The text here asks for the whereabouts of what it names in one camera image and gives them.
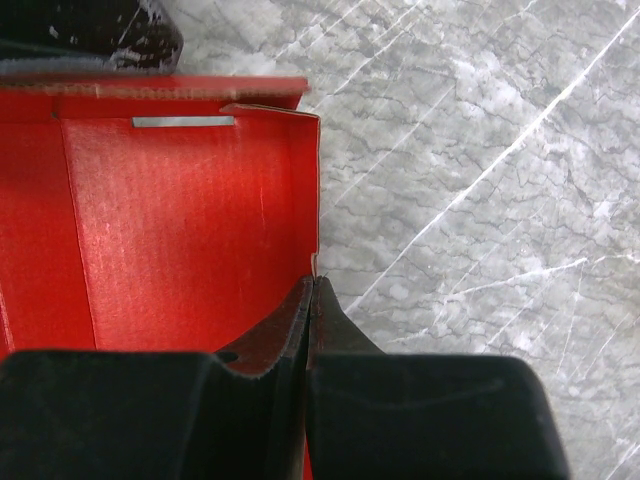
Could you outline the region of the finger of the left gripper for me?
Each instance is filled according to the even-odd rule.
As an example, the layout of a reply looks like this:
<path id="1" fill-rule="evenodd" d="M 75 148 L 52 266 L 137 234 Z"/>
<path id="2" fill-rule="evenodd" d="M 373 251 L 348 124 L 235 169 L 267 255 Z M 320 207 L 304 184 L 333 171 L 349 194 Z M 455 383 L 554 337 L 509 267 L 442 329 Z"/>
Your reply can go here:
<path id="1" fill-rule="evenodd" d="M 160 1 L 1 3 L 3 75 L 171 74 L 180 54 Z"/>

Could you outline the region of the red paper box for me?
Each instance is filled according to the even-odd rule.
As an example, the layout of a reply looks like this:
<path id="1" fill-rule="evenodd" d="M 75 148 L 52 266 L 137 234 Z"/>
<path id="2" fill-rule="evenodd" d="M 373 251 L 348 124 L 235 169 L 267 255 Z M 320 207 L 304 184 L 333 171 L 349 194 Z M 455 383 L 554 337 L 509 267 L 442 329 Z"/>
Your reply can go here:
<path id="1" fill-rule="evenodd" d="M 214 351 L 319 249 L 302 77 L 1 90 L 1 351 Z"/>

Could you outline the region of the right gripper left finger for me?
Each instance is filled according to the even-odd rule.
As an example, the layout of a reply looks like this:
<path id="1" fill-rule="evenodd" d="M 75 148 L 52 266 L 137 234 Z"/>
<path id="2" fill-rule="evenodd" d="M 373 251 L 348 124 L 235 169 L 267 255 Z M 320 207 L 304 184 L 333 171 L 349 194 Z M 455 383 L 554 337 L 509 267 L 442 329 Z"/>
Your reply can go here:
<path id="1" fill-rule="evenodd" d="M 214 353 L 31 350 L 1 365 L 5 479 L 300 479 L 313 280 Z"/>

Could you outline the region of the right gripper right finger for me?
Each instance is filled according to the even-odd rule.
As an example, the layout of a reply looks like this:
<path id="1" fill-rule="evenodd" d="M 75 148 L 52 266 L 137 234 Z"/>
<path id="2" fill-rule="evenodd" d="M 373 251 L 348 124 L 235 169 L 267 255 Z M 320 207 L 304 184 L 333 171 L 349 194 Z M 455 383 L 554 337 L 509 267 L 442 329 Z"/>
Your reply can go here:
<path id="1" fill-rule="evenodd" d="M 306 429 L 316 479 L 567 479 L 544 387 L 515 357 L 387 354 L 316 280 Z"/>

